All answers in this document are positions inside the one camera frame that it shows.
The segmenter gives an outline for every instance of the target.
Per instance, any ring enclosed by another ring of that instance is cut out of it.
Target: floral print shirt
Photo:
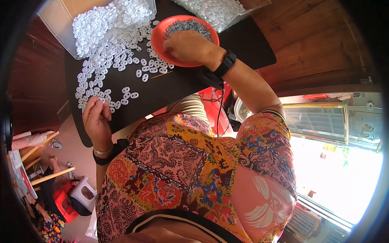
[[[100,242],[155,217],[192,224],[218,242],[277,242],[297,201],[290,133],[267,110],[237,138],[215,138],[191,115],[142,123],[110,163],[96,196]]]

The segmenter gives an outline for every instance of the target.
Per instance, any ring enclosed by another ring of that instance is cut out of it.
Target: hand
[[[169,39],[163,43],[163,48],[165,52],[170,52],[180,61],[201,62],[207,67],[209,63],[218,60],[220,60],[218,63],[220,65],[224,57],[223,53],[226,53],[223,48],[193,30],[182,30],[170,34]]]
[[[85,131],[92,140],[93,147],[101,152],[112,148],[112,132],[107,123],[112,119],[108,102],[97,100],[98,96],[89,98],[82,120]]]

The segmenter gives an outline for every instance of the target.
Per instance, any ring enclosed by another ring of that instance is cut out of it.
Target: wooden chair leg
[[[27,170],[28,168],[30,168],[31,166],[33,166],[36,162],[40,161],[40,157],[34,161],[32,161],[30,164],[26,165],[25,166],[25,170]]]
[[[33,180],[33,181],[31,181],[31,185],[34,186],[34,185],[39,184],[41,182],[44,182],[46,180],[50,180],[51,178],[54,178],[54,177],[57,177],[59,175],[63,175],[65,173],[68,173],[69,171],[72,171],[74,169],[75,169],[74,167],[70,167],[70,168],[67,168],[65,170],[61,170],[60,172],[57,172],[57,173],[54,173],[54,174],[51,174],[51,175],[48,175],[48,176],[45,176],[45,177]]]

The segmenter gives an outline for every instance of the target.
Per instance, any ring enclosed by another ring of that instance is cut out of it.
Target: black wristband
[[[95,153],[92,151],[93,158],[95,159],[96,164],[98,165],[106,165],[109,164],[118,154],[120,154],[126,147],[128,146],[127,139],[118,139],[116,143],[112,146],[112,153],[107,158],[99,158],[95,156]]]
[[[213,74],[222,79],[222,77],[230,70],[230,68],[235,64],[237,56],[233,54],[230,50],[227,51],[227,54],[224,56],[223,62],[220,66],[213,72]]]

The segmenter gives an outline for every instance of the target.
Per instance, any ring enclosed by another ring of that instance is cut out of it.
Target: wooden cabinet
[[[365,83],[368,77],[377,82],[373,63],[338,0],[272,0],[253,18],[277,58],[258,72],[279,97],[379,92],[377,85]]]
[[[8,93],[12,96],[14,134],[57,131],[57,112],[67,101],[64,48],[35,17],[14,58]]]

